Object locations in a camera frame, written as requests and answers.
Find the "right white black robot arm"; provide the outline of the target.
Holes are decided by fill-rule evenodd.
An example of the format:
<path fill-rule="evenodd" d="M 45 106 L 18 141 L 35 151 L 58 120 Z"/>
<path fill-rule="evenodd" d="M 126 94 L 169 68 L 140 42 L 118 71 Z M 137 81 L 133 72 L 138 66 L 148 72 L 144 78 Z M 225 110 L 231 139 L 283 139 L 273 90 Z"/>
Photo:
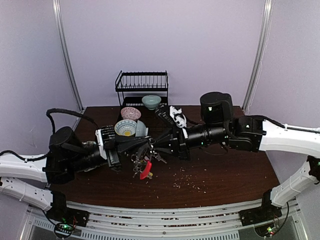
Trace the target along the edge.
<path fill-rule="evenodd" d="M 316 128 L 282 124 L 263 115 L 235 117 L 231 95 L 222 92 L 208 92 L 200 97 L 203 123 L 192 127 L 187 127 L 189 120 L 179 107 L 161 106 L 155 112 L 170 128 L 152 142 L 153 148 L 181 160 L 190 159 L 191 149 L 213 144 L 226 144 L 239 151 L 281 151 L 307 156 L 293 175 L 263 194 L 256 210 L 261 221 L 320 182 L 320 131 Z"/>

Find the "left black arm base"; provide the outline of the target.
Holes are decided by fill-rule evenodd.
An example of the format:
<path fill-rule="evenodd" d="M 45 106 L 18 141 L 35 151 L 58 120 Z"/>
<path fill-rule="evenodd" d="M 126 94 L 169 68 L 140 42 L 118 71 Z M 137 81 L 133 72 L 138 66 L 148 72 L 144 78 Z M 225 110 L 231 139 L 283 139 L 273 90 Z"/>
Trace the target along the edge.
<path fill-rule="evenodd" d="M 50 191 L 50 193 L 52 195 L 51 208 L 46 210 L 49 219 L 69 225 L 87 226 L 90 215 L 88 211 L 67 207 L 66 196 L 61 192 Z"/>

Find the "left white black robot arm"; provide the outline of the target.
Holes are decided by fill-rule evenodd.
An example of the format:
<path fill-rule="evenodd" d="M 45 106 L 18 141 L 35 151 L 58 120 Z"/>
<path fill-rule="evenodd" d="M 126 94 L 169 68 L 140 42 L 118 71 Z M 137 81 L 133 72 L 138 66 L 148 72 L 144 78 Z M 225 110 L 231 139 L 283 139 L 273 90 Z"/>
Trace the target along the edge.
<path fill-rule="evenodd" d="M 122 170 L 121 159 L 131 156 L 135 171 L 142 166 L 149 168 L 154 156 L 152 140 L 148 136 L 121 136 L 112 126 L 95 132 L 94 141 L 81 142 L 68 126 L 50 136 L 49 151 L 43 155 L 19 155 L 12 150 L 0 153 L 0 191 L 19 201 L 40 208 L 57 217 L 61 222 L 72 218 L 64 194 L 36 188 L 23 179 L 41 183 L 63 185 L 75 179 L 81 172 L 108 166 Z"/>

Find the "bunch of metal keys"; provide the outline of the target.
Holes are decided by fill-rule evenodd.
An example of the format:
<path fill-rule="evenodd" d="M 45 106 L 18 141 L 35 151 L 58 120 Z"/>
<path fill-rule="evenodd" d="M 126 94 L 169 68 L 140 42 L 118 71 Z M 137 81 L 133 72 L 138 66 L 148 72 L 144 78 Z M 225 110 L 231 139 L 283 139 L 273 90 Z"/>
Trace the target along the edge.
<path fill-rule="evenodd" d="M 153 178 L 152 167 L 154 162 L 161 162 L 167 164 L 167 161 L 155 150 L 147 150 L 138 155 L 138 153 L 131 156 L 133 163 L 133 178 L 140 180 L 151 180 Z"/>

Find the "large keyring with red grip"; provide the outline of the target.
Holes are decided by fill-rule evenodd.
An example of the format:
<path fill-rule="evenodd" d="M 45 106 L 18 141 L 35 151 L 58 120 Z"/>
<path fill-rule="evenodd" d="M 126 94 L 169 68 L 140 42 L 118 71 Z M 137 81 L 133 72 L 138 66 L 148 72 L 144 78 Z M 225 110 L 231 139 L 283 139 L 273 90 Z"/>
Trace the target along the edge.
<path fill-rule="evenodd" d="M 153 151 L 150 149 L 142 150 L 132 154 L 130 159 L 133 163 L 133 178 L 139 178 L 140 180 L 152 179 L 152 157 Z"/>

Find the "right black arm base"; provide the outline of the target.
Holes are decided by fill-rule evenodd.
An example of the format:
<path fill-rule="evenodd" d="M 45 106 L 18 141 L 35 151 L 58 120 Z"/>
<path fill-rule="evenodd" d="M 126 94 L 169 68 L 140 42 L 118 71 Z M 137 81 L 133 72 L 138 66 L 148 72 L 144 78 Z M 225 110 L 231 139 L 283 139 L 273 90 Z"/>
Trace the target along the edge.
<path fill-rule="evenodd" d="M 263 194 L 261 206 L 241 210 L 238 213 L 242 226 L 255 225 L 282 216 L 281 207 L 272 205 L 271 191 L 269 189 Z"/>

